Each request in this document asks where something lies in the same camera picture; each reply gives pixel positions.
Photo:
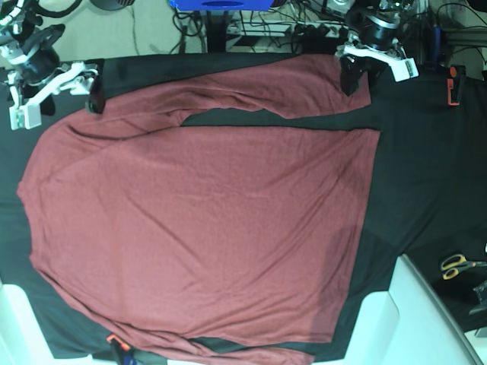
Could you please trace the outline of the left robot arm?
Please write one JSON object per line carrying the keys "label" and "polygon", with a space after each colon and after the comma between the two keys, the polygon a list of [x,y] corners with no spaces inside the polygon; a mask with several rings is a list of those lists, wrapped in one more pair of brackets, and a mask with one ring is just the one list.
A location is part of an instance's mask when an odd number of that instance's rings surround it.
{"label": "left robot arm", "polygon": [[336,49],[344,95],[349,97],[359,89],[364,73],[379,75],[383,66],[392,71],[396,82],[419,76],[415,60],[406,55],[404,42],[399,38],[412,21],[428,13],[411,11],[412,4],[412,1],[401,1],[393,8],[353,6],[346,13],[347,36]]}

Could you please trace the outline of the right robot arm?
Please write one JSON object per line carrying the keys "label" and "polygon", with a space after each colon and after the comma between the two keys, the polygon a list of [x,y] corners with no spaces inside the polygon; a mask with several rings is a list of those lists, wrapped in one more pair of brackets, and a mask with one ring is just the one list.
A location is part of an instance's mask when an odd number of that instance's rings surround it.
{"label": "right robot arm", "polygon": [[53,46],[64,34],[65,25],[40,27],[45,17],[66,17],[80,4],[74,1],[64,10],[50,11],[38,1],[1,2],[1,57],[11,66],[1,70],[1,83],[8,87],[13,101],[8,108],[12,130],[40,126],[45,103],[64,91],[86,96],[88,112],[104,111],[103,61],[62,62]]}

